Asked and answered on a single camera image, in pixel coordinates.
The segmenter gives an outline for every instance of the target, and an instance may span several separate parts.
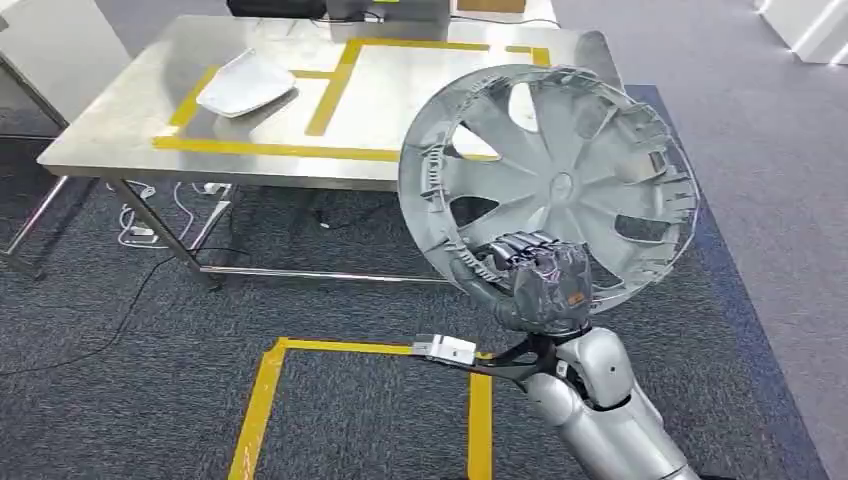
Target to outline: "wheel cover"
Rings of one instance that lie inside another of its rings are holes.
[[[510,113],[522,84],[535,126],[520,126]],[[495,155],[460,153],[464,129]],[[407,226],[445,278],[456,284],[450,263],[458,258],[505,285],[504,274],[473,252],[504,233],[545,230],[586,245],[613,275],[596,277],[593,312],[667,275],[697,222],[691,168],[659,115],[571,67],[501,65],[453,81],[412,122],[398,177]],[[458,224],[451,204],[468,197],[497,206]]]

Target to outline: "black cable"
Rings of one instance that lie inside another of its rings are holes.
[[[357,23],[357,22],[364,22],[365,21],[364,19],[359,20],[359,19],[354,18],[356,15],[360,15],[360,14],[361,15],[371,15],[372,17],[376,18],[377,22],[379,22],[379,23],[383,23],[383,21],[384,21],[383,17],[381,17],[380,15],[377,15],[374,12],[369,12],[367,10],[363,10],[359,13],[354,13],[347,18],[328,18],[328,19],[310,18],[309,20],[312,23],[315,23],[315,22],[321,22],[321,23]]]
[[[500,20],[486,20],[484,18],[464,17],[462,15],[451,15],[451,18],[458,18],[458,19],[461,19],[461,20],[473,20],[475,22],[499,23],[501,25],[523,25],[525,23],[532,23],[532,22],[548,22],[548,23],[552,23],[552,24],[556,25],[559,28],[562,28],[562,25],[560,25],[559,22],[557,22],[555,20],[548,20],[547,18],[531,18],[529,20],[521,20],[519,22],[503,22],[503,21],[500,21]]]
[[[339,225],[329,225],[325,221],[324,210],[322,210],[320,208],[316,209],[316,210],[312,210],[310,213],[312,214],[312,218],[314,218],[315,221],[318,222],[319,225],[321,225],[321,228],[323,228],[325,230],[339,230],[339,229],[342,229],[342,228],[353,227],[353,226],[358,225],[360,223],[367,222],[368,220],[371,219],[371,217],[373,217],[380,210],[386,209],[386,208],[394,206],[394,205],[396,205],[395,200],[391,200],[391,201],[388,201],[388,202],[381,203],[381,204],[377,205],[376,207],[369,208],[363,214],[357,216],[355,219],[353,219],[349,222],[346,222],[346,223],[341,223]]]
[[[204,250],[226,250],[226,251],[236,252],[236,253],[240,253],[242,255],[250,256],[249,253],[242,251],[242,250],[236,250],[234,248],[207,247],[207,248],[197,248],[197,249],[194,249],[194,250],[189,250],[189,252],[200,252],[200,251],[204,251]],[[64,367],[65,365],[70,365],[72,363],[76,363],[76,362],[85,360],[86,358],[93,357],[93,356],[95,356],[99,353],[102,353],[102,352],[106,351],[107,349],[109,349],[109,347],[111,347],[112,345],[115,344],[115,342],[117,342],[118,337],[120,337],[121,334],[126,329],[127,323],[129,321],[129,318],[130,318],[130,314],[133,312],[135,305],[138,303],[138,299],[141,298],[141,294],[144,292],[144,287],[147,286],[147,283],[150,281],[151,277],[153,277],[153,274],[156,273],[156,270],[158,270],[159,267],[161,267],[162,265],[165,265],[166,263],[170,262],[171,260],[173,260],[175,258],[177,258],[177,257],[175,255],[172,255],[172,256],[166,258],[165,260],[162,260],[161,262],[154,265],[153,268],[151,268],[150,271],[147,272],[147,275],[145,275],[144,280],[141,281],[141,285],[139,285],[138,290],[136,290],[135,295],[133,295],[133,299],[130,302],[130,305],[127,308],[127,311],[124,313],[124,316],[121,318],[121,321],[118,323],[118,327],[115,328],[115,332],[112,334],[112,337],[109,339],[109,341],[107,341],[106,343],[104,343],[100,347],[97,347],[97,348],[95,348],[94,350],[92,350],[88,353],[84,353],[82,355],[71,358],[69,360],[54,363],[54,364],[51,364],[51,365],[44,365],[44,366],[41,366],[41,367],[23,368],[21,370],[12,370],[10,372],[0,372],[0,377],[9,377],[9,376],[12,376],[12,375],[20,375],[22,373],[40,372],[42,370],[52,370],[54,368]]]

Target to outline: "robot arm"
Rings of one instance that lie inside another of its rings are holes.
[[[508,275],[510,288],[489,284],[461,261],[452,264],[459,286],[528,337],[490,360],[477,358],[473,343],[441,335],[419,337],[413,353],[514,381],[594,480],[700,480],[639,387],[621,340],[592,328],[583,248],[518,232],[478,252],[485,256]],[[526,353],[536,360],[516,361]]]

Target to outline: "tag on robot hand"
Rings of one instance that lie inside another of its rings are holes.
[[[447,335],[416,335],[412,354],[442,363],[474,365],[477,345]]]

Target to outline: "robotic hand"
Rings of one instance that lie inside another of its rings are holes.
[[[507,272],[507,291],[481,279],[459,259],[451,263],[451,270],[459,287],[505,328],[552,337],[589,328],[592,279],[583,247],[544,232],[517,232],[498,237],[477,252],[478,258],[488,256]]]

